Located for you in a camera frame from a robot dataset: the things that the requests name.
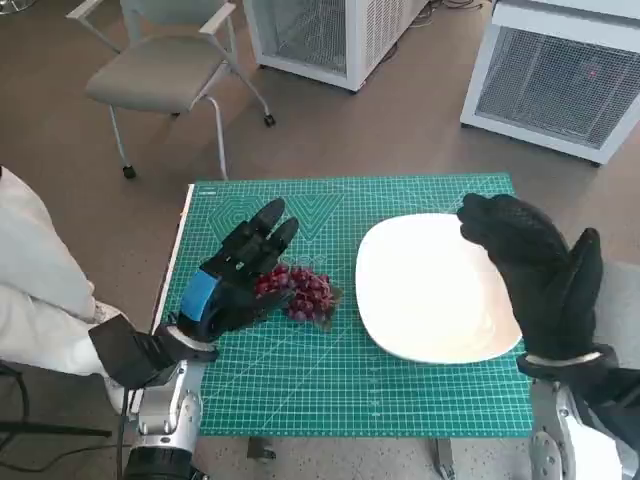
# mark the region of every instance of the white sleeve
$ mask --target white sleeve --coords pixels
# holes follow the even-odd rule
[[[0,359],[74,375],[99,373],[102,362],[86,323],[64,310],[0,285]]]
[[[92,318],[93,285],[58,238],[42,200],[9,170],[0,169],[0,284]]]

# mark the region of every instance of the gray floor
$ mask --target gray floor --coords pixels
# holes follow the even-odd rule
[[[110,52],[64,19],[77,0],[40,0],[0,17],[0,162],[42,196],[60,236],[97,285],[140,327],[155,294],[188,183],[218,179],[213,112],[198,106],[170,119],[125,112],[122,127],[139,174],[125,181],[104,106],[83,96],[89,76]],[[124,42],[117,2],[97,23]],[[600,229],[608,258],[640,262],[638,201],[640,137],[632,135],[600,170],[574,158],[481,130],[458,117],[479,45],[482,11],[437,11],[431,25],[410,30],[398,54],[358,95],[272,70],[257,70],[246,30],[242,58],[278,119],[262,124],[239,82],[216,87],[225,114],[233,179],[337,175],[507,171],[521,197],[543,207],[570,239]],[[35,420],[111,428],[115,417],[95,378],[28,370]],[[3,418],[18,415],[16,392],[0,384]],[[4,460],[41,464],[86,444],[22,438]],[[242,439],[203,439],[198,459],[215,478],[436,478],[422,440],[286,440],[264,467],[243,458]],[[458,476],[525,478],[521,441],[455,441]],[[114,477],[113,452],[61,462],[47,478]],[[2,479],[20,478],[0,471]],[[45,475],[22,478],[44,478]]]

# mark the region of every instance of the oval plate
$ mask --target oval plate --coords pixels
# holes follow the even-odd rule
[[[480,362],[522,336],[502,277],[482,247],[462,238],[455,215],[375,225],[358,250],[356,297],[371,338],[407,360]]]

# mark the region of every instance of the chair seat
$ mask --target chair seat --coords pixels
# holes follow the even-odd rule
[[[223,57],[206,39],[148,38],[120,53],[89,80],[87,95],[115,107],[183,113]]]

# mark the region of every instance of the green cutting mat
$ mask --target green cutting mat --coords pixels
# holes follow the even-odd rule
[[[203,383],[202,434],[528,435],[528,381],[515,364],[520,347],[479,364],[421,365],[383,352],[358,316],[354,268],[364,234],[397,215],[455,212],[468,192],[511,193],[512,186],[506,174],[198,183],[163,318],[177,311],[189,278],[220,239],[278,196],[287,216],[300,220],[285,261],[325,272],[345,291],[328,334],[275,313],[225,335]]]

